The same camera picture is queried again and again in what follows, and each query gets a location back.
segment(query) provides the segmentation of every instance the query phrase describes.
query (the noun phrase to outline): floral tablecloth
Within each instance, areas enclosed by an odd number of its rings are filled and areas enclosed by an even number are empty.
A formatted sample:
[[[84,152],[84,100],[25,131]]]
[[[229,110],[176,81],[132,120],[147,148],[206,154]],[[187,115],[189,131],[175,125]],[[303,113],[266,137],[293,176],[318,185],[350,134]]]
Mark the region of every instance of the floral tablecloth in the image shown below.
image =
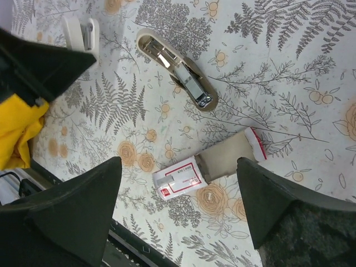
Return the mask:
[[[120,155],[113,218],[169,259],[261,266],[236,176],[169,202],[151,178],[246,126],[263,140],[263,166],[356,200],[356,0],[15,0],[13,32],[64,46],[62,16],[99,21],[99,66],[52,105],[34,159],[66,180]],[[215,111],[198,111],[137,51],[144,27],[209,77]]]

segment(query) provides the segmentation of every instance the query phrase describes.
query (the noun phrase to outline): yellow fabric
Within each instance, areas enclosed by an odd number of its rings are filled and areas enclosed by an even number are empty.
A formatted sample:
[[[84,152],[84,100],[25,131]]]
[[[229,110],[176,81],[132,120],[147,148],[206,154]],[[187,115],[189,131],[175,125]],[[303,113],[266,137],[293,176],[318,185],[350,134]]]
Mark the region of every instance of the yellow fabric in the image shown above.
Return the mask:
[[[0,103],[0,170],[29,168],[27,141],[42,129],[48,103],[29,107],[17,95]]]

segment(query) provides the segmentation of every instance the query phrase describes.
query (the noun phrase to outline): stapler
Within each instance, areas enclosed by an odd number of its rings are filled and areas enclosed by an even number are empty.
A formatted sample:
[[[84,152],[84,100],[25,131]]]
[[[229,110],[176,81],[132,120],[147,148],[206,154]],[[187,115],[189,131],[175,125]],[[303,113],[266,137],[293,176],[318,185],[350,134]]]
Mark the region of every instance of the stapler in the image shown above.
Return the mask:
[[[216,107],[217,93],[198,66],[190,58],[183,57],[156,32],[147,28],[139,30],[136,46],[170,72],[171,79],[188,93],[198,110],[206,112]]]
[[[62,18],[63,31],[67,48],[74,51],[92,54],[96,63],[91,68],[96,68],[99,63],[99,23],[96,19],[89,18],[80,24],[77,17]]]

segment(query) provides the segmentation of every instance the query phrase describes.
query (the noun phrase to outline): red and white packaging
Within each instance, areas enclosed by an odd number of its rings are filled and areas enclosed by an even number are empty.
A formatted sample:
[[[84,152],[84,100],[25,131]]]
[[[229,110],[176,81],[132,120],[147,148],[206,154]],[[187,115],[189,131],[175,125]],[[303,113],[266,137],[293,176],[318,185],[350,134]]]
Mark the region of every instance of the red and white packaging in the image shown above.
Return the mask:
[[[164,200],[207,186],[194,156],[152,175],[157,193]]]
[[[164,199],[186,194],[212,181],[236,173],[240,157],[267,159],[261,139],[248,127],[201,153],[152,174],[158,195]]]

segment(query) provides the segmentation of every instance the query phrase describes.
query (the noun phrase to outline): orange flower print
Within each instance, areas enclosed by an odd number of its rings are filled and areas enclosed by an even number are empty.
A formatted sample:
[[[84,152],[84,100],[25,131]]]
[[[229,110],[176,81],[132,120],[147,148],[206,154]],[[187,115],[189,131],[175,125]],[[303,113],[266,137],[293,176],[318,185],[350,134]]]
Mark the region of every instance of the orange flower print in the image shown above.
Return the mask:
[[[68,147],[66,144],[60,145],[60,155],[62,158],[66,159],[68,156]]]
[[[105,11],[109,15],[115,15],[121,8],[121,0],[105,0]]]
[[[217,14],[218,2],[211,2],[208,6],[210,17],[215,17]]]
[[[227,64],[228,57],[221,50],[215,50],[215,56],[211,58],[208,63],[211,65],[216,65],[216,69],[220,72],[220,68]]]
[[[346,112],[346,122],[350,138],[356,141],[356,103]]]
[[[168,142],[165,145],[166,153],[165,156],[167,159],[172,159],[174,157],[174,152],[172,150],[172,145]]]
[[[245,207],[243,203],[243,199],[236,199],[235,203],[231,207],[233,214],[238,217],[241,221],[247,221]]]
[[[154,142],[157,138],[157,132],[154,129],[150,129],[146,133],[146,140],[148,142]]]
[[[296,166],[296,163],[292,160],[291,161],[291,165],[293,167],[293,171],[290,171],[289,173],[287,173],[286,175],[284,175],[284,177],[289,177],[291,176],[292,179],[296,182],[301,182],[304,180],[304,172],[308,172],[311,171],[311,169],[303,169],[303,170],[299,170]]]
[[[155,107],[155,110],[161,113],[158,123],[163,122],[168,117],[168,113],[171,110],[168,100],[163,101],[163,97],[161,97],[161,105],[159,107]]]
[[[67,133],[68,133],[67,126],[63,126],[63,127],[62,127],[62,130],[61,130],[62,136],[67,136]]]
[[[37,42],[42,41],[43,33],[42,32],[37,32]]]
[[[123,141],[117,148],[117,153],[121,157],[121,162],[126,167],[131,167],[136,161],[136,148],[128,141]]]
[[[143,153],[141,154],[138,159],[139,167],[144,172],[151,172],[155,166],[155,159],[152,154]]]
[[[332,89],[330,91],[324,92],[324,94],[320,93],[320,83],[319,80],[315,80],[315,88],[314,87],[306,87],[304,88],[305,90],[309,91],[309,99],[312,100],[315,104],[320,105],[322,103],[324,104],[331,104],[334,99],[337,101],[341,101],[338,97],[333,96],[332,94],[335,94],[337,91],[340,90],[340,87]]]
[[[51,138],[48,142],[48,151],[52,157],[56,157],[58,155],[58,143],[55,138]]]
[[[215,23],[216,20],[216,15],[217,15],[217,9],[219,8],[219,0],[213,1],[213,2],[205,2],[205,7],[202,7],[200,10],[205,11],[204,16],[209,15],[210,21],[212,23]]]
[[[198,189],[196,192],[199,208],[212,217],[222,219],[224,211],[228,207],[228,195],[223,187],[210,184]]]

